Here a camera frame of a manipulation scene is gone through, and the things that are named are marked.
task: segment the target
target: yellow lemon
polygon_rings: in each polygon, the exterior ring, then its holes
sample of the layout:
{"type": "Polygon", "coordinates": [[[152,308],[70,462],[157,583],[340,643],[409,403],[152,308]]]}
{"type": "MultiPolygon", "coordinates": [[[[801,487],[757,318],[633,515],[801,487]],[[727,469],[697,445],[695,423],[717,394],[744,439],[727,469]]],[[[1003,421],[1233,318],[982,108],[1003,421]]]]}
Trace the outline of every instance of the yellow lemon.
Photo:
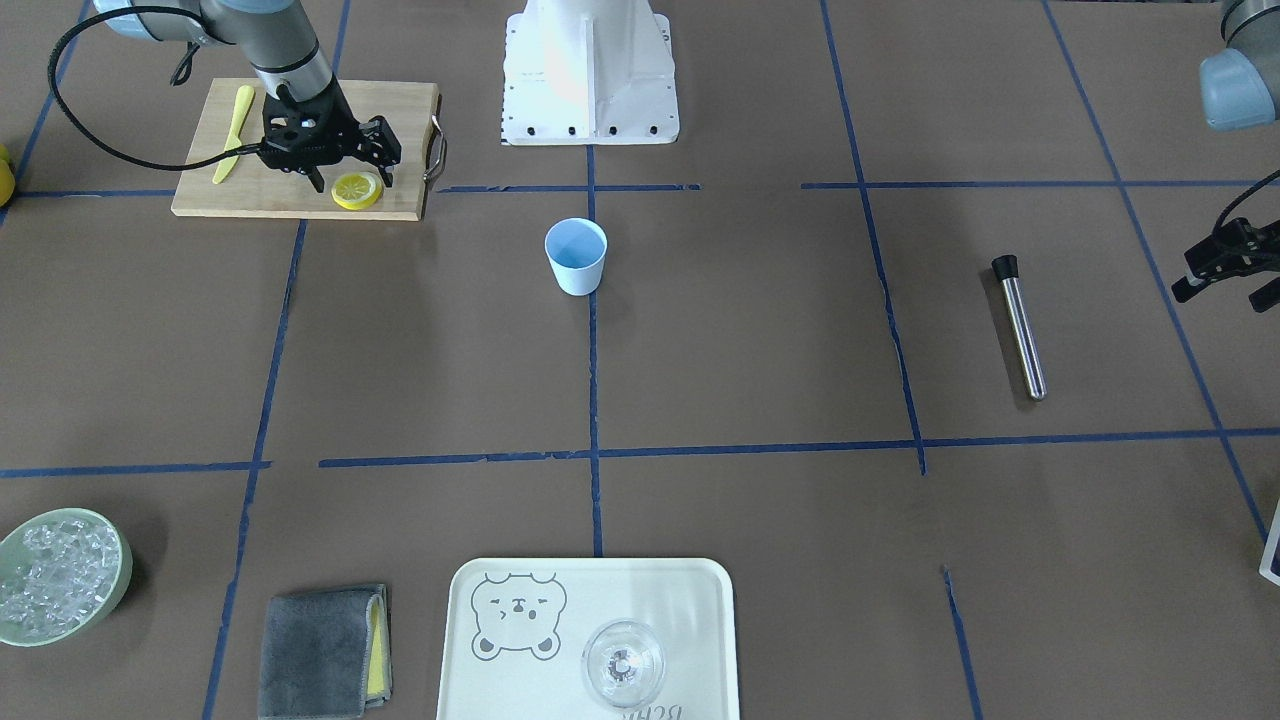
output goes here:
{"type": "Polygon", "coordinates": [[[383,181],[374,173],[347,173],[333,183],[330,195],[348,210],[364,210],[383,196],[383,181]]]}
{"type": "Polygon", "coordinates": [[[0,206],[8,205],[13,197],[13,169],[9,167],[9,150],[0,145],[0,206]]]}

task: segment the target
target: yellow knife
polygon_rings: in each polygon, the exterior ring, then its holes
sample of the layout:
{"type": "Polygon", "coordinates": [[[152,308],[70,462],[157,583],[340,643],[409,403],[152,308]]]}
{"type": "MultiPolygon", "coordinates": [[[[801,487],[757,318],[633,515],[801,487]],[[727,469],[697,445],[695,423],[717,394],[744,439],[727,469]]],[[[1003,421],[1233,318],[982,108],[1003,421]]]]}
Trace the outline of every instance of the yellow knife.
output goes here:
{"type": "MultiPolygon", "coordinates": [[[[232,129],[227,132],[227,145],[223,147],[223,151],[243,145],[239,140],[239,131],[244,127],[244,118],[248,117],[248,109],[252,104],[253,86],[242,85],[239,90],[236,91],[236,109],[232,110],[232,129]]],[[[230,158],[223,158],[218,161],[218,169],[214,170],[214,184],[227,179],[227,176],[230,174],[232,168],[236,167],[236,160],[238,159],[239,155],[232,155],[230,158]]]]}

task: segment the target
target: folded gray towel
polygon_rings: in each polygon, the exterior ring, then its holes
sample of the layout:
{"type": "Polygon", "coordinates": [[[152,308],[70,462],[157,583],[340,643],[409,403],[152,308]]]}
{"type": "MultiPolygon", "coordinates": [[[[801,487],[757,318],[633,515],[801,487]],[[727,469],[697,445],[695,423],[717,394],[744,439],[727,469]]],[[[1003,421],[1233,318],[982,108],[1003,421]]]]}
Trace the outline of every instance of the folded gray towel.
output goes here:
{"type": "Polygon", "coordinates": [[[383,584],[273,597],[262,635],[259,719],[347,720],[385,702],[389,664],[372,661],[384,667],[385,683],[369,678],[375,623],[381,623],[379,650],[389,657],[385,618],[383,584]]]}

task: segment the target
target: bowl of ice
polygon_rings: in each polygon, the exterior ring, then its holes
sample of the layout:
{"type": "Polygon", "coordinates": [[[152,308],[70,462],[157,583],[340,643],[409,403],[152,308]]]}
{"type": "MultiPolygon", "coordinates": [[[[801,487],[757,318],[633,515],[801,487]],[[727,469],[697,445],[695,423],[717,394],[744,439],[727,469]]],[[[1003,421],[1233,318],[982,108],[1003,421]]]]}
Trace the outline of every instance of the bowl of ice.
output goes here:
{"type": "Polygon", "coordinates": [[[27,520],[0,541],[0,642],[37,647],[96,625],[132,573],[129,543],[92,510],[27,520]]]}

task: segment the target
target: bear drawing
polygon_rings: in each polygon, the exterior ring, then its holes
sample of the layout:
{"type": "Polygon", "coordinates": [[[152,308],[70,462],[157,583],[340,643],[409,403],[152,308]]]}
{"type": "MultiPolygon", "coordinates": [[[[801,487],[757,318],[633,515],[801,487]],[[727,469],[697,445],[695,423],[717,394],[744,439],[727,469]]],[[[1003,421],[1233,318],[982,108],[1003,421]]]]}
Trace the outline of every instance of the bear drawing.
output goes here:
{"type": "Polygon", "coordinates": [[[504,650],[527,650],[538,660],[550,660],[559,652],[556,625],[564,601],[564,585],[556,575],[485,574],[471,593],[477,629],[471,651],[480,660],[493,660],[504,650]]]}

